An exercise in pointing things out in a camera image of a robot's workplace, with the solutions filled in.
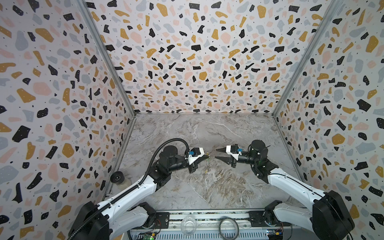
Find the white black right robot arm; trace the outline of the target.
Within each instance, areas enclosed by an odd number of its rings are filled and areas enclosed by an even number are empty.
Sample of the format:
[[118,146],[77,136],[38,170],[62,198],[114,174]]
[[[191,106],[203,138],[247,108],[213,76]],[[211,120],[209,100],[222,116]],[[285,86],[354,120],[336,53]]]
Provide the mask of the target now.
[[268,159],[268,146],[254,140],[244,151],[238,145],[217,149],[227,156],[217,158],[235,168],[237,164],[250,165],[256,177],[284,191],[302,204],[294,207],[282,201],[273,201],[265,207],[264,221],[269,226],[290,223],[313,232],[320,240],[343,240],[351,236],[355,223],[340,194],[324,192],[289,175]]

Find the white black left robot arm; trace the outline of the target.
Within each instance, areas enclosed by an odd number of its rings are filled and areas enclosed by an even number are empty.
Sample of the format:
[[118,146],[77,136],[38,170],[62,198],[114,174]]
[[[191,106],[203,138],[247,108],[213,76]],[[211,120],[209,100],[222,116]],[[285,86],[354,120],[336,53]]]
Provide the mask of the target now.
[[175,146],[166,146],[156,154],[147,176],[115,196],[98,204],[88,202],[82,206],[69,232],[70,240],[112,240],[138,227],[151,228],[156,210],[143,199],[154,194],[170,179],[172,172],[188,169],[194,173],[199,163],[207,160],[203,148],[178,154]]

